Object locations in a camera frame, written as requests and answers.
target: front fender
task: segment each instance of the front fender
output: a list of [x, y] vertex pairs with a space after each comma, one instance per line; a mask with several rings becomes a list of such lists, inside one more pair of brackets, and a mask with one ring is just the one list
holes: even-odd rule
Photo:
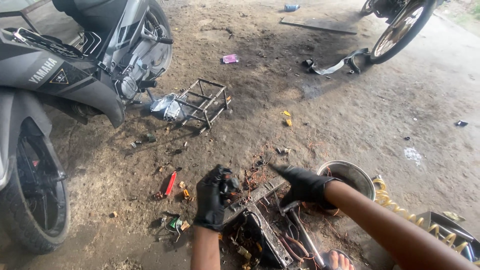
[[15, 168], [20, 127], [25, 119], [28, 119], [28, 132], [50, 135], [52, 123], [31, 91], [0, 86], [0, 190]]

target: black nitrile glove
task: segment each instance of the black nitrile glove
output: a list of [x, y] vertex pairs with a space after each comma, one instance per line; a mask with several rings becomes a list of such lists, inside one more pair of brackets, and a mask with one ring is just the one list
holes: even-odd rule
[[220, 194], [220, 184], [224, 172], [231, 172], [218, 164], [197, 184], [197, 214], [193, 224], [214, 231], [221, 231], [224, 216], [224, 198]]
[[271, 165], [285, 180], [290, 182], [291, 188], [285, 195], [280, 205], [283, 207], [292, 201], [316, 202], [323, 209], [336, 209], [333, 204], [325, 199], [325, 183], [331, 180], [338, 180], [335, 177], [319, 176], [314, 172], [303, 168], [288, 165]]

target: concrete floor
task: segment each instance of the concrete floor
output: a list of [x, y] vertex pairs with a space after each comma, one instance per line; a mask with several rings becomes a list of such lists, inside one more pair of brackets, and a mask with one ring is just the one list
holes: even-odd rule
[[[280, 25], [283, 4], [166, 1], [174, 58], [155, 93], [174, 92], [197, 77], [216, 80], [228, 86], [232, 113], [218, 119], [208, 136], [193, 136], [194, 125], [173, 130], [142, 117], [139, 108], [129, 110], [118, 130], [103, 116], [83, 126], [50, 110], [52, 140], [71, 176], [71, 236], [45, 256], [4, 240], [0, 263], [22, 270], [187, 269], [191, 235], [174, 245], [171, 235], [151, 222], [165, 209], [181, 211], [191, 221], [195, 204], [176, 198], [152, 202], [149, 196], [175, 167], [183, 167], [179, 176], [193, 190], [216, 163], [230, 164], [242, 180], [255, 154], [286, 146], [295, 151], [283, 162], [316, 170], [328, 160], [350, 161], [370, 176], [381, 174], [391, 198], [411, 213], [452, 211], [467, 219], [465, 229], [480, 236], [480, 38], [432, 16], [392, 60], [362, 75], [347, 75], [344, 67], [326, 79], [305, 73], [300, 62], [313, 57], [328, 66], [355, 49], [372, 48], [386, 25], [374, 15], [358, 17], [363, 3], [355, 0], [341, 6], [333, 0], [300, 0], [301, 8], [289, 15], [355, 22], [356, 36]], [[224, 36], [226, 29], [233, 37]], [[240, 62], [219, 65], [218, 59], [230, 53]], [[283, 110], [292, 113], [294, 129], [282, 125], [278, 113]], [[456, 127], [458, 120], [469, 125]], [[157, 144], [126, 157], [133, 151], [128, 143], [149, 132], [157, 134]], [[412, 139], [405, 141], [406, 135]], [[184, 154], [169, 155], [185, 141]], [[418, 152], [417, 162], [408, 158], [409, 148]], [[165, 162], [171, 165], [154, 175]], [[140, 199], [125, 200], [132, 194]], [[110, 219], [114, 210], [120, 216]], [[352, 251], [357, 269], [392, 267], [388, 255], [351, 220], [327, 220], [335, 231], [320, 217], [307, 220], [323, 249], [358, 248]], [[229, 261], [225, 268], [237, 266]]]

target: air hose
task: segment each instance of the air hose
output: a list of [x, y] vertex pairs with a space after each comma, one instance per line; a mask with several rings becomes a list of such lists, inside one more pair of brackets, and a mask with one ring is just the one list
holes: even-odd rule
[[[415, 216], [414, 214], [409, 214], [407, 210], [401, 208], [400, 206], [398, 206], [397, 203], [393, 202], [390, 197], [388, 196], [388, 192], [386, 191], [386, 184], [385, 182], [383, 181], [383, 179], [381, 178], [381, 176], [376, 176], [375, 179], [373, 180], [373, 184], [378, 184], [380, 187], [378, 189], [375, 190], [375, 202], [380, 204], [381, 206], [385, 207], [385, 208], [389, 208], [390, 210], [392, 210], [394, 213], [402, 213], [403, 214], [403, 217], [412, 222], [413, 224], [421, 227], [423, 225], [423, 222], [424, 222], [424, 219], [423, 218], [419, 218], [417, 219], [417, 216]], [[438, 224], [433, 224], [431, 225], [427, 230], [426, 230], [428, 233], [430, 233], [431, 231], [433, 231], [433, 235], [439, 239], [439, 227], [438, 227]], [[455, 233], [451, 233], [449, 234], [448, 236], [446, 236], [442, 242], [444, 244], [447, 244], [447, 246], [449, 247], [452, 247], [453, 245], [453, 242], [455, 241], [456, 239], [456, 234]], [[460, 253], [462, 252], [462, 250], [468, 245], [468, 242], [463, 242], [462, 244], [458, 245], [457, 247], [453, 247], [454, 251]], [[477, 266], [480, 266], [480, 260], [474, 262], [475, 265]]]

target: spoked wheel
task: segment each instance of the spoked wheel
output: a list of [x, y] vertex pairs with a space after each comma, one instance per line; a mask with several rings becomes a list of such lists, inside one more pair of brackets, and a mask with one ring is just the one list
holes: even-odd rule
[[65, 181], [58, 181], [52, 157], [41, 136], [22, 137], [17, 169], [0, 192], [0, 211], [11, 236], [36, 254], [54, 251], [70, 226]]
[[365, 4], [363, 4], [363, 7], [360, 11], [360, 15], [367, 16], [367, 15], [372, 14], [372, 12], [373, 12], [372, 2], [373, 2], [373, 0], [367, 0], [365, 2]]
[[425, 26], [436, 0], [412, 0], [406, 4], [372, 49], [370, 60], [383, 63], [399, 53]]
[[[149, 13], [152, 16], [147, 14], [144, 28], [157, 37], [172, 38], [172, 32], [170, 30], [170, 25], [168, 24], [168, 18], [158, 2], [156, 0], [150, 0], [149, 7]], [[171, 62], [172, 45], [163, 44], [162, 56], [154, 61], [154, 63], [148, 63], [149, 66], [151, 65], [151, 74], [149, 75], [148, 80], [153, 79], [156, 74], [159, 74], [162, 71], [162, 69], [166, 71]]]

